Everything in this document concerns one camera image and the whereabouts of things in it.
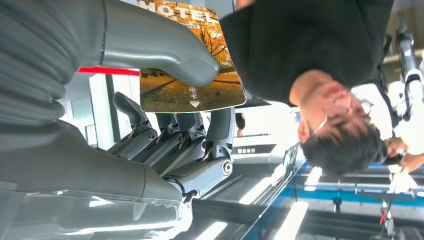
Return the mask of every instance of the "red stripe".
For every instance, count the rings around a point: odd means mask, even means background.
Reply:
[[[81,67],[78,73],[86,73],[86,74],[115,74],[115,75],[131,75],[131,76],[139,76],[139,71],[124,69],[124,68],[110,68],[110,67]]]

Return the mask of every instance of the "black shirt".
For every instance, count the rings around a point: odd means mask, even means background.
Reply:
[[[289,103],[296,78],[318,69],[351,88],[382,58],[393,0],[257,0],[221,21],[247,91]]]

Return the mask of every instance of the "black hair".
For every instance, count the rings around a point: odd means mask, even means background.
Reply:
[[[235,114],[235,124],[237,125],[237,128],[239,128],[241,130],[245,129],[246,120],[241,113]]]
[[[326,175],[342,176],[367,169],[371,163],[381,162],[384,142],[380,131],[373,125],[366,125],[367,131],[353,136],[344,124],[334,126],[341,134],[335,142],[330,136],[318,136],[309,128],[310,137],[301,144],[306,161],[313,167],[320,167]]]

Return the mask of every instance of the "fluorescent light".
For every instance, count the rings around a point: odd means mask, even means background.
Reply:
[[[102,232],[121,232],[121,231],[134,231],[134,230],[149,230],[149,229],[161,229],[161,228],[173,228],[175,221],[159,222],[159,223],[146,223],[137,225],[126,225],[126,226],[106,226],[106,227],[89,227],[84,228],[80,231],[65,233],[65,235],[87,235],[93,233]]]
[[[308,210],[308,206],[309,203],[304,201],[293,203],[290,212],[288,212],[287,217],[277,231],[274,240],[295,240],[306,211]]]
[[[317,190],[317,187],[316,186],[305,186],[304,190],[308,191],[308,192],[313,192],[313,191]]]
[[[312,186],[317,185],[322,174],[323,174],[323,169],[321,167],[315,166],[314,168],[312,168],[309,175],[307,176],[305,185],[312,185]]]
[[[240,204],[251,204],[271,184],[271,177],[264,177],[238,201]]]
[[[227,227],[228,223],[216,221],[210,225],[195,240],[214,240]]]

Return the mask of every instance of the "autumn tree image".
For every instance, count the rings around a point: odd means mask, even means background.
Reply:
[[[144,111],[189,113],[227,108],[245,102],[215,11],[164,0],[138,0],[137,5],[188,27],[220,66],[218,76],[205,87],[189,86],[158,69],[141,69],[140,103]]]

